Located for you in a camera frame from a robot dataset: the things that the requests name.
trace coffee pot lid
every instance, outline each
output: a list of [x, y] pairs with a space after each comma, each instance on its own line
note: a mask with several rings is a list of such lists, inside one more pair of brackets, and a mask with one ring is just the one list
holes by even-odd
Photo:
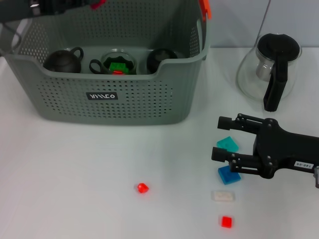
[[300, 53], [299, 44], [285, 34], [268, 33], [262, 36], [257, 43], [257, 49], [265, 58], [272, 61], [275, 61], [276, 56], [281, 56], [291, 62], [296, 60]]

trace label sticker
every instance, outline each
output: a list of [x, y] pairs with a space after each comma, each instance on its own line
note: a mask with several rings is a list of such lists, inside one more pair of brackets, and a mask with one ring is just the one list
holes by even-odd
[[90, 101], [111, 101], [119, 99], [116, 92], [86, 92], [86, 96]]
[[303, 162], [296, 161], [295, 167], [312, 169], [314, 165], [312, 163], [303, 163]]

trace cyan block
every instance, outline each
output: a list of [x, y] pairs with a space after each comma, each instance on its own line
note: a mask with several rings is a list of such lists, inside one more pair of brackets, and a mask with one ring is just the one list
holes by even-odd
[[239, 149], [238, 145], [229, 136], [217, 142], [217, 147], [226, 149], [228, 152], [236, 153]]
[[223, 180], [225, 185], [235, 183], [241, 179], [239, 173], [232, 173], [230, 172], [229, 166], [221, 167], [218, 169], [218, 173]]

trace teapot handle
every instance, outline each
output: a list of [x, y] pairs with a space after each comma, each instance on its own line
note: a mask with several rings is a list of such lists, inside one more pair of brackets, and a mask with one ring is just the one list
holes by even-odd
[[93, 63], [98, 64], [100, 69], [102, 68], [101, 62], [99, 60], [93, 59], [93, 60], [90, 61], [90, 65], [89, 65], [89, 68], [90, 68], [91, 72], [93, 74], [103, 74], [103, 72], [93, 69], [93, 67], [91, 66], [91, 64], [93, 64]]
[[74, 47], [72, 50], [70, 50], [70, 52], [72, 52], [74, 54], [74, 52], [76, 52], [77, 50], [80, 51], [80, 56], [79, 56], [79, 61], [82, 61], [83, 56], [84, 56], [84, 52], [83, 49], [81, 47]]
[[275, 112], [283, 95], [288, 80], [288, 61], [285, 57], [276, 55], [275, 64], [271, 71], [269, 85], [264, 96], [266, 111]]

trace red cube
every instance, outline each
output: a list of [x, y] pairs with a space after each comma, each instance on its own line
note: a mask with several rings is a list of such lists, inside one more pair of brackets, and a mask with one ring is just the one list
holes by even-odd
[[223, 228], [231, 228], [233, 224], [233, 219], [230, 217], [223, 216], [221, 219], [221, 226]]
[[145, 183], [140, 183], [138, 185], [138, 191], [139, 193], [146, 193], [149, 190], [148, 186], [146, 186]]

